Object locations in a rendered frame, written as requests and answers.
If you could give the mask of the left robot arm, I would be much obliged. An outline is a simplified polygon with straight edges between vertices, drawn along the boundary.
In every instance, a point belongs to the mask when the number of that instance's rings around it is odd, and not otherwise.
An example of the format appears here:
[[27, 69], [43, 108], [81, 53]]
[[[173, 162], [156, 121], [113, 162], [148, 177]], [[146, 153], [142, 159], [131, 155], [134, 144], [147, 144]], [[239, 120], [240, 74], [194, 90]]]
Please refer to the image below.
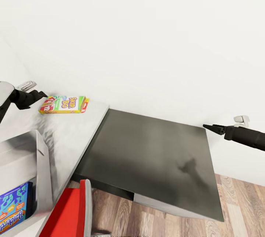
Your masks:
[[14, 87], [8, 82], [0, 82], [0, 123], [3, 120], [11, 103], [15, 103], [19, 110], [29, 109], [30, 105], [39, 101], [43, 97], [48, 97], [43, 91], [26, 91], [35, 87], [34, 81], [26, 81], [24, 84]]

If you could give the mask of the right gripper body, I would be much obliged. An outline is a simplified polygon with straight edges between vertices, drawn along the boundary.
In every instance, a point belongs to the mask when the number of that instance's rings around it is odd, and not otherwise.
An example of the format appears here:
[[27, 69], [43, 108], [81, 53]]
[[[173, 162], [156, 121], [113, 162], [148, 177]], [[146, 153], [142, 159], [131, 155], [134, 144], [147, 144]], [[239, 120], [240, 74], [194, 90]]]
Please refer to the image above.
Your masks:
[[260, 131], [245, 127], [227, 126], [224, 139], [228, 141], [232, 140], [256, 149], [256, 143], [260, 133]]

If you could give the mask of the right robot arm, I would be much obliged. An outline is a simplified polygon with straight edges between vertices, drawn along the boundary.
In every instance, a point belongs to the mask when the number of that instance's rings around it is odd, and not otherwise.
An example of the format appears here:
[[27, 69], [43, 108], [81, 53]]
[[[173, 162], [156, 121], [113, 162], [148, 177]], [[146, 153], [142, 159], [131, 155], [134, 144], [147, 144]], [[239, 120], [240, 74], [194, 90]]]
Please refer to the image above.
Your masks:
[[237, 122], [234, 126], [206, 125], [206, 130], [211, 130], [219, 135], [225, 135], [224, 139], [235, 141], [246, 146], [265, 151], [265, 133], [249, 129], [249, 117], [246, 115], [234, 117]]

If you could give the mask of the board game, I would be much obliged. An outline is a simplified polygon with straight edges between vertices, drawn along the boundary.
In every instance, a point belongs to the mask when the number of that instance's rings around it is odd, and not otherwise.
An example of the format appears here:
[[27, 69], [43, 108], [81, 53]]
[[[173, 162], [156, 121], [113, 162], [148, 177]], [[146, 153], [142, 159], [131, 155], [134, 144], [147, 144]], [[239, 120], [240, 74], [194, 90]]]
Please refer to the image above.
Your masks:
[[84, 113], [89, 99], [85, 96], [48, 96], [39, 109], [41, 114]]
[[31, 217], [33, 182], [0, 195], [0, 235]]

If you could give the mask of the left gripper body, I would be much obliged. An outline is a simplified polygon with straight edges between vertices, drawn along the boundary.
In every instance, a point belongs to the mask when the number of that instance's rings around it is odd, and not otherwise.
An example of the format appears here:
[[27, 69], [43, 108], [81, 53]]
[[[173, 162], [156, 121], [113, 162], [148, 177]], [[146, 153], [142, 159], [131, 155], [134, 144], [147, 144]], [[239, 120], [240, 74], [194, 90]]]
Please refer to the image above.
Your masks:
[[24, 92], [24, 94], [25, 100], [22, 103], [15, 103], [19, 110], [23, 110], [43, 98], [37, 90], [33, 90], [29, 93]]

